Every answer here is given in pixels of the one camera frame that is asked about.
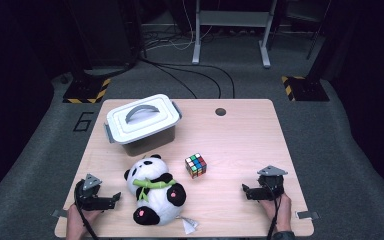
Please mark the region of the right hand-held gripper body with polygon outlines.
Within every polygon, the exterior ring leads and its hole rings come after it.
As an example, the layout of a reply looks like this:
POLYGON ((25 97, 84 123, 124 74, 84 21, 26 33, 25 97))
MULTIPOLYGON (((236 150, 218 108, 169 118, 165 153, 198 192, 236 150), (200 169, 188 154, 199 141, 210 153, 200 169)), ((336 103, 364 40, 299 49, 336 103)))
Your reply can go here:
POLYGON ((287 174, 285 170, 269 165, 259 170, 258 174, 260 187, 250 188, 249 191, 257 200, 272 201, 284 193, 284 175, 287 174))

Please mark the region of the panda plush toy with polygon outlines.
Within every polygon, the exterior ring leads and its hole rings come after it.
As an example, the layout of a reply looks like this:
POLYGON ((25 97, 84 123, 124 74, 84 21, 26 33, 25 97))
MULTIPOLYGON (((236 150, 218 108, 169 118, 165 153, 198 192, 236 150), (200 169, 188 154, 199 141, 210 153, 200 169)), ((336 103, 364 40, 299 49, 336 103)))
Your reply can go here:
POLYGON ((160 155, 138 160, 125 171, 124 179, 136 199, 137 208, 132 217, 137 224, 163 226, 181 219, 186 234, 196 230, 198 223, 195 220, 181 216, 186 191, 174 179, 160 155))

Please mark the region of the white lid with grey handle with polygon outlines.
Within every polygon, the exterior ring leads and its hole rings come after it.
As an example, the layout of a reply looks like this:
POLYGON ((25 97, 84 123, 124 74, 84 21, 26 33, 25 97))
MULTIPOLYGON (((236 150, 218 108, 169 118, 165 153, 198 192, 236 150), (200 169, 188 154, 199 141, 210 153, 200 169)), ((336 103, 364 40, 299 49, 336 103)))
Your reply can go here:
POLYGON ((168 96, 156 94, 110 110, 107 125, 113 140, 125 145, 174 127, 181 118, 168 96))

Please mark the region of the translucent brown storage box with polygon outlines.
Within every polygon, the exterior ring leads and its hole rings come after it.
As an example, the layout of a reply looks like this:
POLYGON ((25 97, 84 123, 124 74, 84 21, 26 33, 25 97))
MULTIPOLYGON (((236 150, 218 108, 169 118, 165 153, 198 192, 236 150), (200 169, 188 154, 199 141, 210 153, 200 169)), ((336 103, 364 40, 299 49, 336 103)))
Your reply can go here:
POLYGON ((110 139, 114 143, 117 143, 123 147, 127 155, 136 156, 172 142, 175 139, 176 125, 167 130, 163 130, 160 133, 156 133, 152 136, 145 137, 142 140, 137 140, 137 141, 134 141, 133 143, 129 143, 125 145, 115 142, 113 140, 111 133, 109 131, 108 125, 107 125, 107 133, 109 134, 110 139))

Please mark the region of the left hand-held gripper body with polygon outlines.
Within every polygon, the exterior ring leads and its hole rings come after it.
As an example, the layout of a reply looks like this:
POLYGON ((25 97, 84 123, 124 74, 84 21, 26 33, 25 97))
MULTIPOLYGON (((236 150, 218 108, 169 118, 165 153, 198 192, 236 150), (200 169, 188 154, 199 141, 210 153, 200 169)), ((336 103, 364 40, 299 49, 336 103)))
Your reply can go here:
POLYGON ((100 184, 102 181, 88 173, 75 186, 74 199, 76 205, 82 210, 108 210, 108 204, 114 202, 112 198, 99 197, 100 184))

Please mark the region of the person's left hand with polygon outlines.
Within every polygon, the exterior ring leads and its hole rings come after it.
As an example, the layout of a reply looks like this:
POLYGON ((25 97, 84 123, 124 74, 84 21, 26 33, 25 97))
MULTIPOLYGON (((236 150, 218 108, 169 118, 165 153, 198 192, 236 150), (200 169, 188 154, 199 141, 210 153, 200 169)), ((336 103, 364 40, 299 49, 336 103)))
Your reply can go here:
MULTIPOLYGON (((66 226, 66 236, 68 233, 87 233, 87 228, 84 226, 83 220, 81 218, 81 215, 76 207, 75 204, 72 204, 69 207, 71 216, 67 218, 67 226, 66 226)), ((93 224, 96 219, 101 215, 101 211, 94 210, 94 211, 82 211, 83 216, 86 218, 86 220, 93 224)))

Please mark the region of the white metal stand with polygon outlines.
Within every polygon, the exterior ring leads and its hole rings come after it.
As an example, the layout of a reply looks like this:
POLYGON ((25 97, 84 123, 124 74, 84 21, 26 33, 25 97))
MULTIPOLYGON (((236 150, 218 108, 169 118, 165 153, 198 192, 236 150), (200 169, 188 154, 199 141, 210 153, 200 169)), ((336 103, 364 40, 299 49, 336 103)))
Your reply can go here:
POLYGON ((259 41, 263 67, 271 67, 267 42, 270 35, 275 10, 278 0, 269 0, 270 9, 264 12, 240 12, 240 11, 219 11, 202 10, 201 0, 196 0, 195 6, 195 44, 192 56, 192 63, 200 63, 201 52, 201 27, 202 26, 229 26, 229 27, 253 27, 263 28, 264 35, 259 41))

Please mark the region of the black yellow striped base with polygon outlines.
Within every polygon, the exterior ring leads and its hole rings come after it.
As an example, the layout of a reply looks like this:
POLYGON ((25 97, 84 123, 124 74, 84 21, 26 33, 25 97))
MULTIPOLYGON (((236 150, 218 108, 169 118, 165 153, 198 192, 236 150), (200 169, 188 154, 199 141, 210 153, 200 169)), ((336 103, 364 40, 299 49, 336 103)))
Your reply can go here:
POLYGON ((110 84, 111 80, 92 79, 87 83, 73 80, 63 95, 64 103, 99 103, 110 84))
POLYGON ((302 76, 282 76, 281 80, 290 101, 329 101, 319 81, 312 82, 302 76))

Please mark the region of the colourful puzzle cube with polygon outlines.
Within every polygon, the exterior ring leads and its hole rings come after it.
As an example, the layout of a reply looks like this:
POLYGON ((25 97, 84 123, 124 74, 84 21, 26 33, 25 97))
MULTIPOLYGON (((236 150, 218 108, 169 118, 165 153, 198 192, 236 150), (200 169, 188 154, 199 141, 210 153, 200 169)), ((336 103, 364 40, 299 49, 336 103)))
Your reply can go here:
POLYGON ((185 168, 192 179, 202 176, 207 171, 207 163, 200 153, 195 153, 185 159, 185 168))

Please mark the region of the black equipment cabinet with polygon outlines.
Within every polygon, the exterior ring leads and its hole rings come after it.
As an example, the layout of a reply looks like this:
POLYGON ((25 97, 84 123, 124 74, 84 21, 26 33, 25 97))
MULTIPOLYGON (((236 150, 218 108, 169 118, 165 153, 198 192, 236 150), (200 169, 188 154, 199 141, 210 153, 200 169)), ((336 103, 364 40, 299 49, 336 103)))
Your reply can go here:
POLYGON ((131 68, 142 44, 136 0, 67 0, 91 68, 131 68))

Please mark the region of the person's right hand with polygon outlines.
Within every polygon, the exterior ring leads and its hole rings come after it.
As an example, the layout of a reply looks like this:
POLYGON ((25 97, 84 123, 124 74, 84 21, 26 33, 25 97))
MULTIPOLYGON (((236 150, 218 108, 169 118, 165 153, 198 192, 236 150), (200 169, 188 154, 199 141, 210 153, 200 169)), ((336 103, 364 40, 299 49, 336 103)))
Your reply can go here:
POLYGON ((291 231, 292 201, 287 194, 282 194, 276 201, 260 200, 259 204, 265 210, 268 218, 277 217, 273 232, 291 231))

